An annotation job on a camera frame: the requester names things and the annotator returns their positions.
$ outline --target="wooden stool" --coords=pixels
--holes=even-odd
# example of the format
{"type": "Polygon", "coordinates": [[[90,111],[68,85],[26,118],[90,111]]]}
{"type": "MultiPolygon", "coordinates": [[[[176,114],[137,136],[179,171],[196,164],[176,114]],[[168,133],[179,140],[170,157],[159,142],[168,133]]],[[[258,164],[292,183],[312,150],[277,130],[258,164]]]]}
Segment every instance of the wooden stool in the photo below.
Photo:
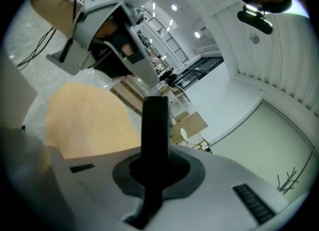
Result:
{"type": "Polygon", "coordinates": [[[50,98],[46,145],[64,158],[122,151],[141,144],[125,106],[112,93],[85,83],[69,83],[50,98]]]}

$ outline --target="wooden chair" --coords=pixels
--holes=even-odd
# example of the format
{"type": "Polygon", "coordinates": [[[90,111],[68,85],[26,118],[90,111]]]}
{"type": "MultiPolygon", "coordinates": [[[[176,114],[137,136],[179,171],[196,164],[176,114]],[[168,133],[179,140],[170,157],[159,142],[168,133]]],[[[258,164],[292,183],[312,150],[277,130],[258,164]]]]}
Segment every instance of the wooden chair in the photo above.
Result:
{"type": "Polygon", "coordinates": [[[122,151],[141,144],[125,106],[112,93],[85,83],[69,83],[50,98],[46,145],[64,158],[122,151]]]}

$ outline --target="wire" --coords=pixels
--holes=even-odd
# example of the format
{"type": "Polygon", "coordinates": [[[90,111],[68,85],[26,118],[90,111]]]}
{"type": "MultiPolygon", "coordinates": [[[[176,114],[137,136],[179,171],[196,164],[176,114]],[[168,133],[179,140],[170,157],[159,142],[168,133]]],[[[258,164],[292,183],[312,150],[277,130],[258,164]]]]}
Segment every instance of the wire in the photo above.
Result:
{"type": "Polygon", "coordinates": [[[40,39],[40,41],[39,41],[37,47],[31,52],[31,54],[17,65],[17,67],[20,67],[20,66],[22,66],[22,65],[25,64],[25,66],[22,67],[22,68],[20,69],[20,71],[22,71],[24,68],[26,68],[26,67],[28,66],[28,64],[30,63],[30,61],[31,61],[32,59],[34,59],[35,57],[37,57],[37,56],[45,49],[45,47],[48,45],[49,41],[52,39],[53,35],[55,34],[56,29],[54,29],[54,31],[52,32],[51,36],[49,37],[49,39],[47,40],[47,42],[45,43],[45,45],[43,46],[43,48],[42,48],[39,52],[36,52],[36,51],[38,50],[38,48],[40,47],[40,45],[44,42],[44,40],[46,39],[46,37],[49,35],[49,33],[50,33],[53,29],[54,29],[54,28],[52,27],[48,32],[46,32],[46,33],[41,37],[41,39],[40,39]]]}

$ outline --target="white floor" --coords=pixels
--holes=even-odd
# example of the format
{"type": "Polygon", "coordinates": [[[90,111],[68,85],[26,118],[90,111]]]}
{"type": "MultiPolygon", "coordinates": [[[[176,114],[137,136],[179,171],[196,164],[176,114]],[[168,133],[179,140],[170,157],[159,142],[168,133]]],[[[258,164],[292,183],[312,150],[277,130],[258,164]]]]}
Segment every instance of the white floor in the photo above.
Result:
{"type": "MultiPolygon", "coordinates": [[[[50,24],[38,16],[33,11],[29,1],[26,1],[12,21],[4,40],[4,45],[12,61],[18,64],[29,56],[37,46],[40,38],[50,28],[50,24]]],[[[101,76],[96,72],[92,73],[93,70],[84,70],[75,76],[71,76],[45,58],[47,54],[61,50],[65,41],[64,35],[56,32],[44,51],[22,70],[22,74],[38,92],[38,96],[32,104],[24,124],[27,132],[37,135],[41,140],[44,140],[47,101],[60,86],[69,82],[85,82],[109,90],[114,83],[106,75],[101,76]]],[[[129,108],[127,110],[137,132],[140,134],[141,117],[129,108]]]]}

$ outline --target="white wall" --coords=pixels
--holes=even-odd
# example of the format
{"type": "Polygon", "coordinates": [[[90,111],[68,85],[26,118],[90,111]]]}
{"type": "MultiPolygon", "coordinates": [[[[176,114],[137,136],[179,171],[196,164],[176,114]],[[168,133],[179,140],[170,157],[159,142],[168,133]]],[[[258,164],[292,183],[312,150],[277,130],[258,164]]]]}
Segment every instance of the white wall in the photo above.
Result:
{"type": "MultiPolygon", "coordinates": [[[[274,187],[286,181],[293,167],[297,173],[310,156],[311,148],[304,138],[282,116],[265,104],[236,130],[211,146],[213,154],[235,160],[274,187]]],[[[292,202],[307,192],[317,176],[319,163],[313,155],[299,177],[299,183],[285,196],[292,202]]]]}
{"type": "Polygon", "coordinates": [[[260,91],[229,79],[225,63],[186,89],[192,104],[208,127],[201,135],[213,143],[238,126],[261,102],[260,91]]]}

